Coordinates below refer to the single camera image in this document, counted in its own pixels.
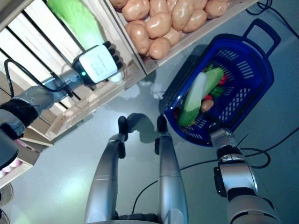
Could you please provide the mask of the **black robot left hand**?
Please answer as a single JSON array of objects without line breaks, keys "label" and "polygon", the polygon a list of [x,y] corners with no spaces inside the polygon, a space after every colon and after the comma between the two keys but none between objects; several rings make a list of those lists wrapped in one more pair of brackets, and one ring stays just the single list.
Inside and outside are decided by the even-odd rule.
[{"label": "black robot left hand", "polygon": [[124,79],[122,60],[109,41],[81,53],[73,60],[71,67],[86,86],[104,81],[120,84]]}]

